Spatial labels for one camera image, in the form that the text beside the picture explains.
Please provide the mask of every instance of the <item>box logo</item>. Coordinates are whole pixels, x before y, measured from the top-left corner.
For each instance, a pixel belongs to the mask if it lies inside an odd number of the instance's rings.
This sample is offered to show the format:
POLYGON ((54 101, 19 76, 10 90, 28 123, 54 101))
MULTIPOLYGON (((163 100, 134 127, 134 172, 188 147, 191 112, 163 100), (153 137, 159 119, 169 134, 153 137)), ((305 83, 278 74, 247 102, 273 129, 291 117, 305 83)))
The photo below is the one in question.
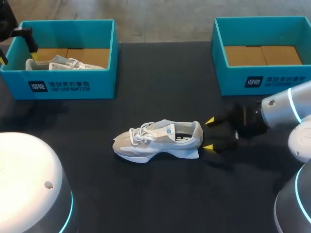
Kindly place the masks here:
POLYGON ((263 76, 248 76, 245 87, 260 87, 263 76))
POLYGON ((43 81, 28 81, 30 89, 33 92, 47 92, 47 87, 43 81))

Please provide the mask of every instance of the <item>led light ring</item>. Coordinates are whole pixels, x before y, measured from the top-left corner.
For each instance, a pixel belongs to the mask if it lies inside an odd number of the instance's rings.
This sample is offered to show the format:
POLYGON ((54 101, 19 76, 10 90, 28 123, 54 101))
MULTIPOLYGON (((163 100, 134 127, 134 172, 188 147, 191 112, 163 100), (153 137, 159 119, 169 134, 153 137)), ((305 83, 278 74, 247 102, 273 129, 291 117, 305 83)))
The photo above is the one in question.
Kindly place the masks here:
POLYGON ((298 177, 299 177, 299 174, 300 174, 300 171, 301 169, 298 171, 297 175, 296 175, 296 180, 295 180, 295 193, 296 193, 296 197, 297 197, 297 201, 298 201, 298 204, 299 204, 299 207, 301 209, 301 211, 303 212, 303 214, 305 215, 305 217, 307 218, 307 220, 309 221, 309 223, 311 223, 311 218, 309 217, 309 215, 307 214, 305 208, 303 207, 302 203, 301 203, 301 200, 300 200, 300 197, 299 197, 299 194, 298 194, 298 177))
POLYGON ((63 226, 63 228, 60 230, 59 233, 62 233, 62 232, 65 230, 65 228, 66 228, 66 226, 67 226, 67 224, 68 224, 68 222, 69 222, 69 219, 70 219, 70 217, 71 217, 72 209, 73 209, 73 195, 72 195, 72 192, 71 192, 71 208, 70 208, 70 212, 69 212, 67 221, 65 222, 65 225, 63 226))
POLYGON ((294 105, 294 102, 293 102, 292 88, 288 89, 288 99, 290 100, 290 104, 291 104, 291 107, 292 107, 292 110, 294 112, 295 117, 297 118, 298 122, 301 123, 301 118, 299 117, 298 112, 297 112, 295 105, 294 105))

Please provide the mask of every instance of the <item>white sneaker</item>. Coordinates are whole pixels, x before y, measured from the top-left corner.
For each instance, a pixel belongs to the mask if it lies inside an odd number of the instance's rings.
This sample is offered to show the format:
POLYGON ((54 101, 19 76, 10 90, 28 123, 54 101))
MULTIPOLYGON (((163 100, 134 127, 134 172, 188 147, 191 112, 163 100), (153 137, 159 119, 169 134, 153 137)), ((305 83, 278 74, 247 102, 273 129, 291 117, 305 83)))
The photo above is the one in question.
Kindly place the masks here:
POLYGON ((160 152, 177 158, 197 159, 202 141, 203 131, 199 122, 162 120, 145 123, 140 128, 120 134, 114 139, 112 148, 126 160, 146 163, 160 152))
POLYGON ((105 69, 99 66, 83 64, 73 58, 64 58, 56 55, 47 62, 35 62, 33 59, 26 61, 26 70, 59 70, 59 69, 105 69))

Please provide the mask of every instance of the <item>shoe sole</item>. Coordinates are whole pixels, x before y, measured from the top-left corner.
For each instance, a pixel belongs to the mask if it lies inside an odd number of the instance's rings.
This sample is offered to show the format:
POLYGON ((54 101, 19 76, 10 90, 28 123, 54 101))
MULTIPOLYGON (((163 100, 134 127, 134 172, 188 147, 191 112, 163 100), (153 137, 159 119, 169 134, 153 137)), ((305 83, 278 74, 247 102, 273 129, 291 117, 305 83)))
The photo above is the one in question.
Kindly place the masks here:
MULTIPOLYGON (((162 152, 170 153, 170 154, 174 155, 175 157, 181 158, 181 159, 197 159, 197 158, 199 158, 199 152, 197 149, 195 149, 195 150, 164 150, 164 151, 161 151, 159 153, 162 153, 162 152)), ((144 164, 159 153, 150 154, 150 155, 143 156, 143 157, 130 157, 130 156, 125 156, 125 155, 121 155, 118 153, 116 153, 116 154, 118 156, 122 157, 123 159, 128 160, 128 161, 131 161, 134 163, 144 164)))

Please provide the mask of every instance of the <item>blue box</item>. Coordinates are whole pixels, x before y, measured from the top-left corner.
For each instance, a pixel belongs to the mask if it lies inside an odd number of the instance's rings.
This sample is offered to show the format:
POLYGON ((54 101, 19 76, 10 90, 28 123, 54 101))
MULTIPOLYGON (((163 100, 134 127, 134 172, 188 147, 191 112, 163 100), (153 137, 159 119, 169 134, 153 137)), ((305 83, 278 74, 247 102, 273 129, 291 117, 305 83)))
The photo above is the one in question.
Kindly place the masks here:
POLYGON ((8 66, 0 73, 16 100, 112 99, 118 63, 118 39, 113 20, 24 21, 33 29, 39 48, 110 49, 107 70, 25 71, 31 55, 25 40, 16 37, 6 54, 8 66), (75 87, 55 88, 53 83, 75 83, 75 87), (32 84, 40 89, 34 90, 32 84))
POLYGON ((215 18, 211 53, 223 96, 275 94, 311 80, 311 24, 306 17, 215 18), (230 67, 224 49, 275 45, 295 46, 303 65, 230 67), (279 78, 290 82, 271 83, 279 78))

